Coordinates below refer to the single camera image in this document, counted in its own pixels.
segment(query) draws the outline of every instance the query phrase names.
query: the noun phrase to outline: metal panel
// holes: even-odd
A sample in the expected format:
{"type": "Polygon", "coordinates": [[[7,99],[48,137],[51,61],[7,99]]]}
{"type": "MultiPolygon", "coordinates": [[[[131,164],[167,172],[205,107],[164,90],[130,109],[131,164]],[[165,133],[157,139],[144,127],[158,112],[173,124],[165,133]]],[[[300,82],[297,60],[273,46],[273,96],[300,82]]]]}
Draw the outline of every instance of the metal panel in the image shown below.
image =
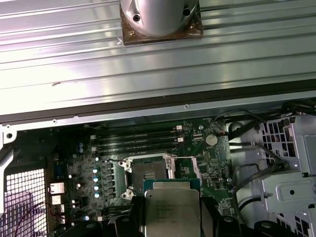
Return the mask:
{"type": "Polygon", "coordinates": [[[314,0],[200,5],[203,39],[124,47],[117,0],[0,2],[0,115],[315,78],[314,0]]]}

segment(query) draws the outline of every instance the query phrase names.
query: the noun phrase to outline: capacitor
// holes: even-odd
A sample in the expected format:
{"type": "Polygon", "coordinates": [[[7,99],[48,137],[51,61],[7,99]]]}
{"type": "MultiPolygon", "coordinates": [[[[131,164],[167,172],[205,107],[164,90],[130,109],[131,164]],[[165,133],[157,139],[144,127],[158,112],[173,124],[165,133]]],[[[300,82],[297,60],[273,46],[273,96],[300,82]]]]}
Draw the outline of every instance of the capacitor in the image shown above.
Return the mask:
{"type": "Polygon", "coordinates": [[[99,176],[95,176],[94,178],[93,178],[93,181],[96,183],[96,182],[99,182],[99,180],[100,180],[100,177],[99,176]]]}
{"type": "Polygon", "coordinates": [[[96,184],[96,185],[94,185],[93,188],[94,188],[95,191],[98,191],[101,188],[101,185],[96,184]]]}
{"type": "Polygon", "coordinates": [[[99,198],[101,196],[101,193],[100,192],[96,192],[95,194],[94,194],[94,197],[95,198],[99,198]]]}
{"type": "Polygon", "coordinates": [[[100,171],[99,168],[94,168],[94,169],[92,170],[92,172],[93,172],[94,174],[96,174],[96,173],[99,172],[99,171],[100,171]]]}
{"type": "Polygon", "coordinates": [[[76,178],[77,177],[77,175],[76,174],[69,174],[68,175],[68,178],[70,178],[70,179],[72,179],[72,178],[76,178]]]}
{"type": "Polygon", "coordinates": [[[76,184],[76,188],[79,190],[80,188],[82,188],[83,187],[83,183],[77,183],[76,184]]]}

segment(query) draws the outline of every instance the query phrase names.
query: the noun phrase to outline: black cable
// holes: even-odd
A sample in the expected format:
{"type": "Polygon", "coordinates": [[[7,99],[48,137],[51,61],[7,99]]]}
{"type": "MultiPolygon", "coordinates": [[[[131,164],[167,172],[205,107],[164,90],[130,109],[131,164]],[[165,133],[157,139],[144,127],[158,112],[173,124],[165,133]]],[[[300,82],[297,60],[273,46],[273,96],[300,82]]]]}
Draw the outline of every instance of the black cable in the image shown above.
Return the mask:
{"type": "Polygon", "coordinates": [[[286,170],[286,167],[283,163],[274,163],[271,167],[260,170],[257,173],[250,175],[248,178],[245,178],[239,184],[235,185],[233,192],[237,193],[240,189],[242,189],[244,186],[246,186],[251,181],[253,181],[257,178],[260,178],[260,177],[268,175],[268,174],[272,174],[272,173],[277,172],[277,171],[283,171],[283,170],[286,170]]]}
{"type": "Polygon", "coordinates": [[[215,119],[213,120],[213,123],[215,123],[216,120],[219,119],[220,117],[223,117],[223,116],[228,115],[228,114],[236,113],[236,112],[245,112],[245,113],[255,117],[256,119],[258,119],[258,120],[260,120],[262,122],[266,122],[266,120],[264,118],[260,117],[259,115],[254,114],[254,113],[252,113],[252,112],[250,112],[248,110],[232,110],[232,111],[224,112],[224,113],[216,116],[215,119]]]}
{"type": "Polygon", "coordinates": [[[247,206],[250,203],[256,202],[256,201],[261,201],[261,197],[253,197],[247,201],[245,201],[242,205],[239,206],[239,210],[243,210],[245,206],[247,206]]]}
{"type": "Polygon", "coordinates": [[[244,165],[241,165],[241,166],[237,166],[234,173],[233,173],[233,177],[232,177],[232,183],[235,185],[235,181],[236,181],[236,175],[237,175],[237,172],[240,171],[242,168],[244,167],[252,167],[252,166],[255,166],[257,168],[258,171],[260,171],[260,168],[259,168],[259,165],[256,164],[256,163],[250,163],[250,164],[244,164],[244,165]]]}

